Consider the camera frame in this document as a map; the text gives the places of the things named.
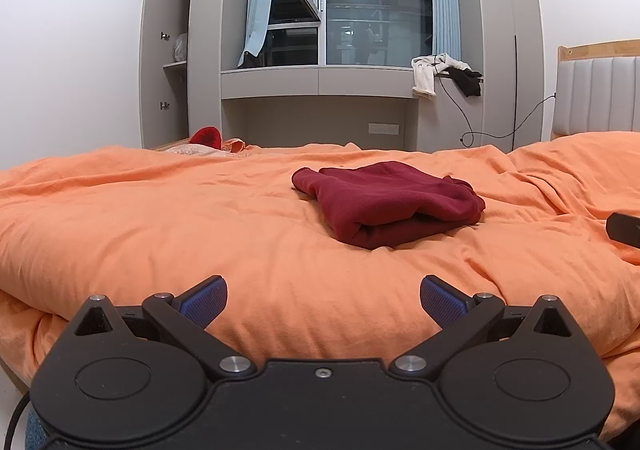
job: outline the orange duvet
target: orange duvet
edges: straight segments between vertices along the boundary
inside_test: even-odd
[[[291,186],[303,166],[398,160],[470,182],[475,226],[374,251],[332,238]],[[640,133],[575,135],[505,155],[356,146],[250,148],[197,158],[121,147],[0,173],[0,357],[30,380],[66,319],[93,293],[117,305],[228,283],[210,331],[270,356],[389,360],[437,327],[418,286],[436,274],[508,304],[561,297],[613,376],[604,436],[640,417],[640,250],[607,239],[612,211],[640,215]]]

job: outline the wall socket panel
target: wall socket panel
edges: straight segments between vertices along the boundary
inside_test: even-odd
[[[398,135],[400,125],[390,125],[389,123],[369,123],[370,134]]]

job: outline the headboard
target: headboard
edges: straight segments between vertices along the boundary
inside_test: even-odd
[[[640,131],[640,40],[558,48],[552,133]]]

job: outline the maroon sweatshirt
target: maroon sweatshirt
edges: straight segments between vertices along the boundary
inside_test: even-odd
[[[291,177],[318,200],[341,242],[375,249],[475,224],[484,200],[470,184],[425,174],[398,161],[355,170],[300,168]]]

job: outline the metal screw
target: metal screw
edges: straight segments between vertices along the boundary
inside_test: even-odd
[[[331,372],[331,369],[316,370],[316,376],[318,376],[318,378],[330,378],[332,374],[333,372]]]
[[[251,367],[251,361],[244,356],[227,356],[220,360],[220,369],[226,372],[244,372]]]
[[[420,356],[406,354],[396,359],[396,367],[404,372],[418,372],[427,366],[427,362]]]

